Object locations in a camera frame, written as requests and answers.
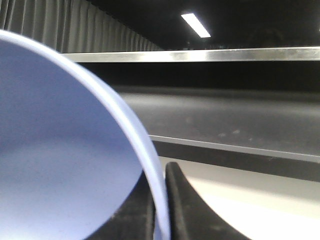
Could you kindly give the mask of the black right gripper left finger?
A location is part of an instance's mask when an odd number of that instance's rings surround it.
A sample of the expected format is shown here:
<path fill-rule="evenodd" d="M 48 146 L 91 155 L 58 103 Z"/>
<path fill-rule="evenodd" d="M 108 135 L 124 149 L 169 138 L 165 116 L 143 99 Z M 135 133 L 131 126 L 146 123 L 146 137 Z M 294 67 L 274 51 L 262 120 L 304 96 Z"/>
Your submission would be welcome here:
<path fill-rule="evenodd" d="M 155 205 L 145 173 L 118 210 L 92 235 L 91 240 L 152 240 Z"/>

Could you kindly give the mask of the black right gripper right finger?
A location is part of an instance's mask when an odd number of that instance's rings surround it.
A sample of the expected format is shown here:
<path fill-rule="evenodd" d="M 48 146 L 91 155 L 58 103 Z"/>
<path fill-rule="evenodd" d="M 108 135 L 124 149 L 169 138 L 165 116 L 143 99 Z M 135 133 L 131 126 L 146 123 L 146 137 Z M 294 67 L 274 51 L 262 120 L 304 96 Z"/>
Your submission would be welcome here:
<path fill-rule="evenodd" d="M 208 206 L 176 162 L 166 164 L 165 183 L 172 240 L 248 239 Z"/>

